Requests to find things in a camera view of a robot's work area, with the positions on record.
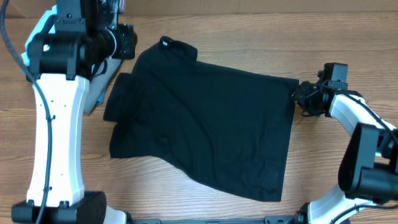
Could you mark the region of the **black t-shirt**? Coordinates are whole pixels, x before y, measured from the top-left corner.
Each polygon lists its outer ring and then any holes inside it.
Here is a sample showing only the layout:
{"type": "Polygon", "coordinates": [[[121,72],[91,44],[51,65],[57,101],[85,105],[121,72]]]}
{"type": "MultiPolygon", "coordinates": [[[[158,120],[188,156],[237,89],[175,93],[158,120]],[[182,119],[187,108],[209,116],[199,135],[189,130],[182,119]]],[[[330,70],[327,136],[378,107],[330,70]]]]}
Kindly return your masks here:
{"type": "Polygon", "coordinates": [[[299,81],[197,57],[163,36],[118,75],[103,116],[111,157],[158,157],[216,190],[280,201],[299,81]]]}

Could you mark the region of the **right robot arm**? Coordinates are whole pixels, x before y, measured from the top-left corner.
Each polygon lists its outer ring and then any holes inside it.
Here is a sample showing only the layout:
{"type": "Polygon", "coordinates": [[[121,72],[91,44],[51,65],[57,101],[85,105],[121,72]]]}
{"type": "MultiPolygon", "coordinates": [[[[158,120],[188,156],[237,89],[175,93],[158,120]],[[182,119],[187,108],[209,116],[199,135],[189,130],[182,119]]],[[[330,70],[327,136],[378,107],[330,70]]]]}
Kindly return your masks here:
{"type": "Polygon", "coordinates": [[[337,120],[350,136],[338,171],[338,183],[322,198],[307,202],[292,223],[349,223],[371,208],[393,210],[397,201],[397,128],[384,121],[346,82],[348,66],[326,63],[318,81],[302,82],[293,98],[303,117],[325,115],[337,120]]]}

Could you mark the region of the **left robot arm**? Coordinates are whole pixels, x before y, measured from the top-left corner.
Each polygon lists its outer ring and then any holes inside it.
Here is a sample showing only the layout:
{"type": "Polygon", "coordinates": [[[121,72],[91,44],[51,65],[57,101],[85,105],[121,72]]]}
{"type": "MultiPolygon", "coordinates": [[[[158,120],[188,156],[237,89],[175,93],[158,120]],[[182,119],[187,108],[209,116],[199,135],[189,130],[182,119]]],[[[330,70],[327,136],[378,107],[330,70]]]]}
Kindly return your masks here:
{"type": "Polygon", "coordinates": [[[38,21],[16,61],[33,84],[34,168],[16,223],[131,223],[81,176],[81,130],[89,93],[102,92],[120,61],[133,59],[137,36],[118,21],[123,0],[58,0],[38,21]]]}

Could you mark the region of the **grey folded shirt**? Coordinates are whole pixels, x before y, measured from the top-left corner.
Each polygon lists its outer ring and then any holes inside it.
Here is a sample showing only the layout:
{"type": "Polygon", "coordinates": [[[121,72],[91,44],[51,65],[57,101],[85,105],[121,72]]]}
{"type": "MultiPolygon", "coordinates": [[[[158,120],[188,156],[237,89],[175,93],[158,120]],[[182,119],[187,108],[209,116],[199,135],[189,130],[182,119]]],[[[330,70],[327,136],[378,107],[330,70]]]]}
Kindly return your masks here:
{"type": "Polygon", "coordinates": [[[92,67],[89,92],[84,104],[83,113],[90,114],[96,105],[97,99],[102,92],[106,92],[110,79],[112,79],[120,68],[123,60],[106,58],[101,64],[92,67]]]}

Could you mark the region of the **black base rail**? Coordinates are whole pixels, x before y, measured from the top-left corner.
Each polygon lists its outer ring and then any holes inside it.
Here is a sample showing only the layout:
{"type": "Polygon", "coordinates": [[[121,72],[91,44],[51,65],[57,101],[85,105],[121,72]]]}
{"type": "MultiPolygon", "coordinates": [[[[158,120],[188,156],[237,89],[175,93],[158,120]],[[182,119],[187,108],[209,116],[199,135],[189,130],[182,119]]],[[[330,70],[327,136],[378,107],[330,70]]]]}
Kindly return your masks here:
{"type": "Polygon", "coordinates": [[[293,224],[293,216],[267,216],[264,218],[207,219],[207,220],[160,220],[136,219],[133,224],[293,224]]]}

